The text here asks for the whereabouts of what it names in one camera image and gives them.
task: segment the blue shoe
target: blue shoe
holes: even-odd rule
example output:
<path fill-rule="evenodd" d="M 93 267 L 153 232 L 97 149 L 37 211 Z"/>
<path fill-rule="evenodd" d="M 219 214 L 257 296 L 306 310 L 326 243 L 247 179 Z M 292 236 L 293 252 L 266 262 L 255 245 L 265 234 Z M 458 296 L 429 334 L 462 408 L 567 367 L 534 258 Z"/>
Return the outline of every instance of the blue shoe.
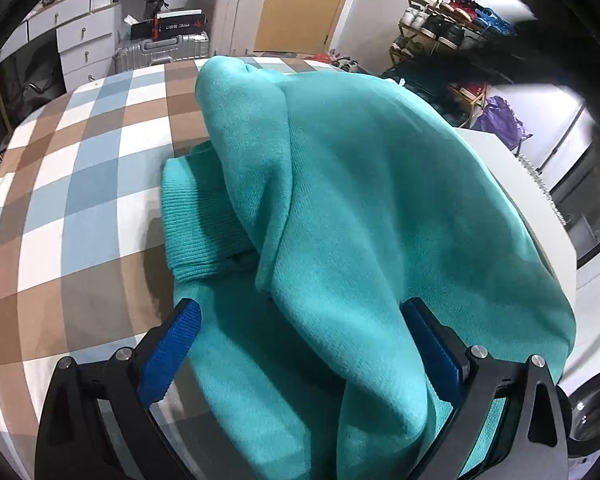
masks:
<path fill-rule="evenodd" d="M 485 7 L 484 10 L 475 9 L 475 12 L 478 17 L 474 20 L 474 23 L 476 23 L 477 20 L 480 20 L 479 23 L 476 23 L 479 27 L 492 28 L 495 32 L 503 36 L 510 36 L 514 33 L 513 25 L 503 20 L 493 12 L 492 9 Z"/>

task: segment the blue gripper pad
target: blue gripper pad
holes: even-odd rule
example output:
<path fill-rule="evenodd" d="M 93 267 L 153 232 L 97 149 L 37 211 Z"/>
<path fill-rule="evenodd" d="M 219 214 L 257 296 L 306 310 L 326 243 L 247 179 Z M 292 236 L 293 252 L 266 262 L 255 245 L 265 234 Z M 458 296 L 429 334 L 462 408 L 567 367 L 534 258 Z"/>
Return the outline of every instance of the blue gripper pad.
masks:
<path fill-rule="evenodd" d="M 446 327 L 440 325 L 427 309 L 437 325 L 434 329 L 433 323 L 427 321 L 426 314 L 413 300 L 401 304 L 400 311 L 420 352 L 424 370 L 438 398 L 450 402 L 455 408 L 458 407 L 464 399 L 462 370 L 453 359 L 451 352 L 444 346 L 442 334 L 436 333 L 437 330 L 444 330 Z"/>
<path fill-rule="evenodd" d="M 184 361 L 202 323 L 202 311 L 193 300 L 176 318 L 140 371 L 138 397 L 149 408 L 161 400 Z"/>

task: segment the drawer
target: drawer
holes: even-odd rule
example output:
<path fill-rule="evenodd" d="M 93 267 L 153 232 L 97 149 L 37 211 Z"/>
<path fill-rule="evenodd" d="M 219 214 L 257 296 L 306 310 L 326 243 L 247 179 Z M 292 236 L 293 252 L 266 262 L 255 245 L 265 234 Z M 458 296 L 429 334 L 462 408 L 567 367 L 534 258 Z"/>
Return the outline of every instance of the drawer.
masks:
<path fill-rule="evenodd" d="M 67 23 L 56 30 L 58 37 L 58 52 L 87 43 L 116 30 L 116 15 L 119 5 L 109 9 L 99 10 L 79 20 Z"/>
<path fill-rule="evenodd" d="M 89 13 L 91 0 L 61 0 L 29 19 L 29 39 Z"/>
<path fill-rule="evenodd" d="M 103 59 L 96 63 L 90 64 L 78 70 L 73 70 L 67 74 L 64 74 L 64 86 L 67 92 L 72 92 L 78 86 L 82 86 L 96 79 L 102 79 L 109 75 L 111 67 L 113 66 L 112 59 Z"/>
<path fill-rule="evenodd" d="M 0 49 L 0 63 L 29 41 L 27 22 L 21 23 Z"/>
<path fill-rule="evenodd" d="M 102 38 L 87 41 L 60 53 L 62 73 L 66 74 L 73 70 L 85 67 L 96 61 L 111 58 L 116 52 L 116 44 L 113 34 L 107 34 Z"/>

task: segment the white wardrobe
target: white wardrobe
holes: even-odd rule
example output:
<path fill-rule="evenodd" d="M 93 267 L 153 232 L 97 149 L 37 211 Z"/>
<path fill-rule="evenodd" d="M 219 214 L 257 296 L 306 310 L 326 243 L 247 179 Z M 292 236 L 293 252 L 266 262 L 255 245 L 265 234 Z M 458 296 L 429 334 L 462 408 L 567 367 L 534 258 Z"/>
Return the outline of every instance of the white wardrobe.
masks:
<path fill-rule="evenodd" d="M 209 56 L 252 56 L 264 0 L 202 0 Z"/>

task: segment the black box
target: black box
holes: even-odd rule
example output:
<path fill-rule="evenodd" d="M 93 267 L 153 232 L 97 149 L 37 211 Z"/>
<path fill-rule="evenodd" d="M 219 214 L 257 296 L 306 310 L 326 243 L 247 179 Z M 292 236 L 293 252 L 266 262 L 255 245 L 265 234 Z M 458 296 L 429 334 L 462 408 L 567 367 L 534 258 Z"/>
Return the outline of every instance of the black box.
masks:
<path fill-rule="evenodd" d="M 198 34 L 205 30 L 206 16 L 201 10 L 160 12 L 154 20 L 131 26 L 131 40 L 168 40 L 175 36 Z"/>

